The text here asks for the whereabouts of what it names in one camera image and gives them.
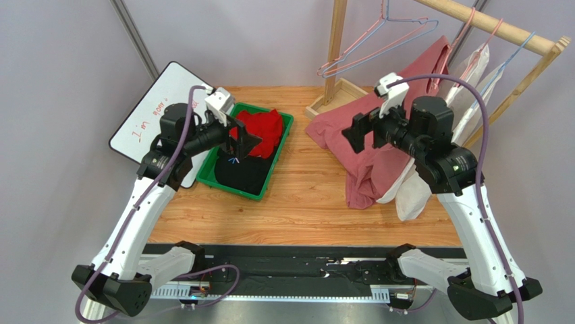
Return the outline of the pink t shirt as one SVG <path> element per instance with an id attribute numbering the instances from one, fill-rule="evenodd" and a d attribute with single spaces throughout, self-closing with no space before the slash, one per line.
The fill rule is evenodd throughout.
<path id="1" fill-rule="evenodd" d="M 402 71 L 392 70 L 399 76 L 407 78 L 423 74 L 447 73 L 447 68 L 440 71 L 449 48 L 445 36 L 436 40 L 427 50 L 419 55 Z M 408 93 L 404 100 L 406 117 L 409 118 L 414 99 L 421 96 L 435 96 L 439 89 L 430 85 L 429 79 L 415 80 L 407 83 Z M 386 144 L 373 148 L 373 133 L 365 136 L 365 149 L 356 154 L 348 140 L 342 135 L 343 129 L 349 128 L 352 118 L 380 108 L 383 99 L 371 92 L 355 101 L 336 109 L 317 115 L 306 127 L 306 133 L 322 149 L 327 149 L 336 157 L 346 170 L 346 204 L 352 209 L 366 209 L 380 198 L 389 202 L 395 197 L 399 177 L 409 170 L 410 156 L 401 150 Z"/>

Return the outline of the pink wire hanger taken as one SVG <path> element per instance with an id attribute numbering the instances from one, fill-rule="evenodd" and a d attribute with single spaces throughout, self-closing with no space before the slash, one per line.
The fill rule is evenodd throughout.
<path id="1" fill-rule="evenodd" d="M 445 71 L 447 67 L 447 61 L 450 58 L 451 53 L 454 51 L 455 47 L 460 42 L 461 38 L 465 35 L 467 30 L 469 29 L 470 23 L 475 15 L 475 12 L 476 7 L 471 7 L 471 13 L 466 23 L 463 25 L 463 27 L 461 27 L 455 39 L 451 43 L 448 43 L 447 46 L 440 53 L 439 59 L 433 70 L 434 73 L 442 74 Z"/>

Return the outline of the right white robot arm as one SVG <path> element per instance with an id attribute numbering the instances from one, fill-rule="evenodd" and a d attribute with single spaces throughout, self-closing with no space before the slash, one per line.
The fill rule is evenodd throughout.
<path id="1" fill-rule="evenodd" d="M 365 137 L 372 134 L 375 147 L 390 144 L 412 157 L 417 173 L 447 211 L 468 260 L 467 266 L 454 265 L 404 244 L 387 255 L 392 279 L 433 286 L 469 321 L 508 323 L 511 310 L 543 289 L 523 274 L 503 245 L 478 161 L 451 141 L 453 121 L 443 99 L 425 96 L 413 101 L 410 112 L 398 105 L 385 114 L 378 109 L 359 113 L 342 134 L 355 153 L 364 150 Z"/>

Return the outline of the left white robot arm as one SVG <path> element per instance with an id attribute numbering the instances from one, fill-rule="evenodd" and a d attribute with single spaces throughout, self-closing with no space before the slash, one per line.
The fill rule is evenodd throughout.
<path id="1" fill-rule="evenodd" d="M 89 265 L 78 265 L 72 273 L 81 290 L 79 303 L 103 305 L 110 318 L 135 317 L 157 288 L 208 272 L 204 248 L 186 241 L 146 263 L 140 257 L 158 218 L 192 169 L 194 156 L 224 146 L 243 159 L 261 141 L 231 116 L 233 107 L 209 105 L 201 120 L 195 119 L 186 103 L 165 109 L 160 131 L 142 158 L 132 197 L 113 233 Z"/>

